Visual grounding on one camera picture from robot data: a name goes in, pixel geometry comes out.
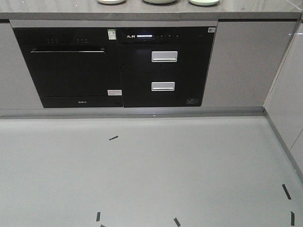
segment digital display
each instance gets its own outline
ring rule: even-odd
[[[137,38],[152,38],[153,35],[137,35]]]

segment tape strip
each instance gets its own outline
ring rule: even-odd
[[[180,226],[181,226],[181,224],[180,224],[180,222],[178,221],[178,219],[177,219],[177,218],[175,218],[175,219],[174,219],[174,221],[175,221],[175,223],[176,223],[176,225],[177,225],[178,227],[180,227]]]
[[[101,212],[98,212],[96,221],[100,221],[100,216],[101,216]]]
[[[283,184],[282,187],[283,187],[283,189],[284,189],[284,191],[285,191],[285,194],[286,194],[287,198],[288,198],[289,200],[291,200],[292,198],[290,197],[290,194],[288,193],[288,190],[287,190],[285,184]]]
[[[117,138],[118,138],[118,136],[115,136],[115,137],[110,138],[110,139],[108,139],[108,140],[114,140],[114,139],[117,139]]]
[[[294,213],[293,212],[290,212],[291,215],[292,215],[292,219],[291,219],[291,226],[294,226]]]

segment floor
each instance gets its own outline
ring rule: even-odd
[[[3,227],[303,226],[263,116],[0,120],[0,182]]]

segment plate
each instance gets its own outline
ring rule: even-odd
[[[220,0],[189,0],[190,3],[193,3],[198,6],[212,6],[219,2]]]
[[[151,4],[168,4],[168,3],[172,3],[176,0],[144,0],[144,1],[151,3]]]
[[[114,5],[124,2],[125,0],[97,0],[97,1],[107,5]]]

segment black appliance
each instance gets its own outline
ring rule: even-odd
[[[124,107],[201,105],[215,27],[116,32]]]
[[[117,43],[109,31],[14,29],[45,108],[123,106]]]

